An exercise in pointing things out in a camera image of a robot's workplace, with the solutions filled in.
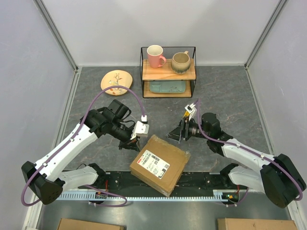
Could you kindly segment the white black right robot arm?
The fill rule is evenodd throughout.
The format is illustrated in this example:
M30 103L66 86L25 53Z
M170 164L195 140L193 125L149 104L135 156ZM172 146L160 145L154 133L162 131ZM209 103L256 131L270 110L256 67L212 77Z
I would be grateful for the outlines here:
M212 152L236 160L221 170L219 181L222 187L229 189L242 185L254 189L264 193L280 208L303 197L307 185L288 156L273 156L243 145L222 131L216 114L204 113L200 124L185 116L167 134L167 138L177 142L191 137L206 139Z

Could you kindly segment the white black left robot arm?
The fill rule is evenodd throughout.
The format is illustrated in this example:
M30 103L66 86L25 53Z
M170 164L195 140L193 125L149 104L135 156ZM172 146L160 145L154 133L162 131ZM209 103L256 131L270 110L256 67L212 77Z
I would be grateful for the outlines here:
M83 185L93 188L104 186L106 173L96 163L67 172L64 168L83 149L104 135L111 135L119 140L119 149L139 151L139 138L141 134L148 132L148 119L143 113L140 121L128 127L125 123L130 114L131 110L118 100L113 100L107 107L89 108L74 130L50 153L35 163L26 161L22 165L26 182L21 196L22 204L30 206L24 198L28 188L40 202L48 205L64 191Z

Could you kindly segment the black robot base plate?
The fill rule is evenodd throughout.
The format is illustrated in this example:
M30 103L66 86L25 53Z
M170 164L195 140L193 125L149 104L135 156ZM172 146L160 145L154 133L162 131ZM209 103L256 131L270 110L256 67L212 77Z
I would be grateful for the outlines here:
M106 173L105 180L98 182L94 187L99 189L107 189L111 193L118 195L127 195L140 192L157 192L149 185L135 177L131 172L125 171L110 171ZM188 192L195 193L197 190L234 190L241 191L246 189L245 186L237 186L230 181L227 181L225 177L218 172L183 172L179 181L177 182L173 192Z

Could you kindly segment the brown cardboard express box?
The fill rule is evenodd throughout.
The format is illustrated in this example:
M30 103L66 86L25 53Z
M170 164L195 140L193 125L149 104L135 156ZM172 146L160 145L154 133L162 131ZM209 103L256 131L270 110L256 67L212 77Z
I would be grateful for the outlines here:
M173 192L190 152L152 135L130 165L131 174L166 197Z

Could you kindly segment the yellow utility knife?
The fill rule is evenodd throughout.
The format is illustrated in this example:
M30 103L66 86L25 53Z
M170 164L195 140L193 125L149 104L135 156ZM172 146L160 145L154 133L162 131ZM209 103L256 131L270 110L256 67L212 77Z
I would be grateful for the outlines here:
M185 112L184 112L184 115L183 115L183 119L188 119L190 120L190 113L193 112L193 110L191 109L191 107L189 105L185 106Z

